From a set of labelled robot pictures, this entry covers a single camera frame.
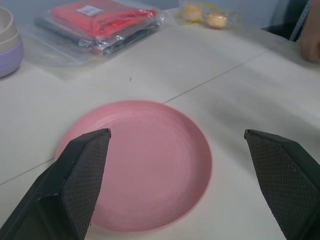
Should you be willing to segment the person's bare hand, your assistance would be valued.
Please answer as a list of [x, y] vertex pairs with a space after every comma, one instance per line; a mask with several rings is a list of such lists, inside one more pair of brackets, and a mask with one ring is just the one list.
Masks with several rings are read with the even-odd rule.
[[320, 62], [320, 34], [307, 33], [300, 38], [301, 56], [308, 62]]

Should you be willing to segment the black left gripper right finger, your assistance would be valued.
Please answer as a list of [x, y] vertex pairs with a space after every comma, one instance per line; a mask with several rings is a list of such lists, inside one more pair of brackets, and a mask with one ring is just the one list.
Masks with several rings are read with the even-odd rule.
[[260, 190], [287, 240], [320, 238], [320, 165], [297, 142], [247, 129]]

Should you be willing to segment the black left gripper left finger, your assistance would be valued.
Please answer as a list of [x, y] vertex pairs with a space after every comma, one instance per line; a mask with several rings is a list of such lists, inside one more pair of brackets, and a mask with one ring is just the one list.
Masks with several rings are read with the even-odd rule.
[[71, 140], [0, 229], [2, 240], [83, 240], [100, 194], [111, 131]]

